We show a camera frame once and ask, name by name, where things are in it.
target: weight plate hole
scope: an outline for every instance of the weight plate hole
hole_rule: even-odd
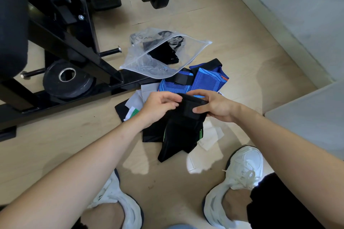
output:
[[[69,82],[75,78],[76,72],[73,68],[66,68],[63,69],[60,74],[58,75],[58,78],[62,82]]]

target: sneaker sole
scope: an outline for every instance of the sneaker sole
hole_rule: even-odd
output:
[[[227,161],[227,163],[226,163],[226,170],[227,170],[227,168],[230,166],[230,159],[233,157],[233,155],[234,155],[239,149],[241,149],[241,148],[243,148],[243,147],[246,147],[246,146],[250,146],[250,145],[241,146],[240,148],[238,148],[237,150],[235,150],[235,151],[232,153],[232,155],[230,155],[230,157],[229,157],[229,159],[228,159],[228,161]],[[202,213],[203,213],[203,216],[204,216],[204,218],[207,220],[208,223],[209,223],[209,221],[208,221],[208,219],[205,217],[205,214],[204,214],[205,198],[207,197],[207,195],[209,194],[209,192],[210,192],[211,190],[213,190],[213,188],[216,187],[216,186],[218,186],[218,185],[219,185],[219,184],[213,186],[213,187],[208,191],[208,193],[206,193],[206,195],[204,196],[203,201],[202,201]]]
[[[119,178],[119,174],[117,169],[114,169],[114,173],[116,174],[116,177],[118,178],[119,181],[119,185],[121,185],[121,179]],[[140,212],[141,212],[141,218],[142,218],[142,225],[140,227],[140,229],[142,229],[143,225],[144,225],[144,211],[142,210],[141,206],[139,205],[139,203],[135,200],[135,198],[133,198],[131,195],[126,194],[128,196],[130,196],[132,199],[134,199],[134,201],[136,202],[136,204],[140,207]]]

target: forearm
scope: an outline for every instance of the forearm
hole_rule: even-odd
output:
[[[235,122],[315,216],[344,225],[343,161],[246,106],[237,111]]]
[[[0,227],[71,228],[143,128],[134,116],[67,159],[0,213]]]

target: white baseboard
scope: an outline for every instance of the white baseboard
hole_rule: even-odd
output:
[[[322,88],[334,82],[328,72],[260,0],[243,1],[316,87]]]

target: hand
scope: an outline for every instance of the hand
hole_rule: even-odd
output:
[[[182,96],[173,92],[152,92],[138,115],[143,116],[146,127],[160,120],[168,110],[174,110],[182,101]]]
[[[209,102],[206,105],[193,108],[192,111],[194,113],[208,112],[208,116],[225,122],[235,122],[235,116],[237,116],[240,107],[243,106],[240,103],[228,100],[221,94],[214,91],[198,89],[189,91],[187,94],[205,96],[203,99]]]

